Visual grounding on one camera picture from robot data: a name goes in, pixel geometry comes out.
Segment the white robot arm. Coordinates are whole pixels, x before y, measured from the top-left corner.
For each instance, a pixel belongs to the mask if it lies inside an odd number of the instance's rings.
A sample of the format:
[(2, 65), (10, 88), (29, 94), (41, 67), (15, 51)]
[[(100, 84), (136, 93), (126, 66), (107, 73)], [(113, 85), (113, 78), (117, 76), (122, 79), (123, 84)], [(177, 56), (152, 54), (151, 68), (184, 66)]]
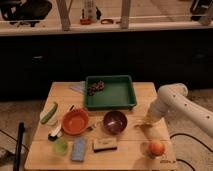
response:
[(160, 121), (170, 109), (179, 111), (213, 138), (213, 112), (187, 99), (188, 89), (182, 83), (167, 84), (157, 90), (157, 98), (144, 117), (146, 124)]

